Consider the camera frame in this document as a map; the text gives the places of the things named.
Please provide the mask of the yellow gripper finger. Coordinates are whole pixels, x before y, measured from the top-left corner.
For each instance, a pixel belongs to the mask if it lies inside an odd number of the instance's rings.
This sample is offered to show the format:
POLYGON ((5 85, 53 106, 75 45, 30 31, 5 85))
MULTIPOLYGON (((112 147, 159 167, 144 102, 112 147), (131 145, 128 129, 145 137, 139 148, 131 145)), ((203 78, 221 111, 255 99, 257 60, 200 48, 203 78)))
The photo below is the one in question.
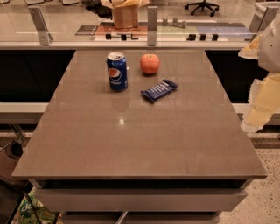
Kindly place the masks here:
POLYGON ((280 109, 280 73, 268 73, 263 80, 254 79, 248 106, 242 116, 241 129, 256 133, 280 109))
POLYGON ((262 34, 257 35, 249 45, 243 47, 239 52, 238 56, 246 60, 257 60, 259 58, 258 50, 261 42, 262 34))

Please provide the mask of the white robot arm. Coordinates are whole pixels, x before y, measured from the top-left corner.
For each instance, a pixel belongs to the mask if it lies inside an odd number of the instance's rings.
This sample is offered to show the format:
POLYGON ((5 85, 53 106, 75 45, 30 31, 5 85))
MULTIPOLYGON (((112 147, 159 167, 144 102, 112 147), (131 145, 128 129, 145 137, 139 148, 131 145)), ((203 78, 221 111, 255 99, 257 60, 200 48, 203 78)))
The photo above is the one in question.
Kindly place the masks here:
POLYGON ((263 80, 253 80, 241 121, 243 131, 257 132, 280 109, 280 13, 238 56, 257 60, 258 66, 268 72, 263 80))

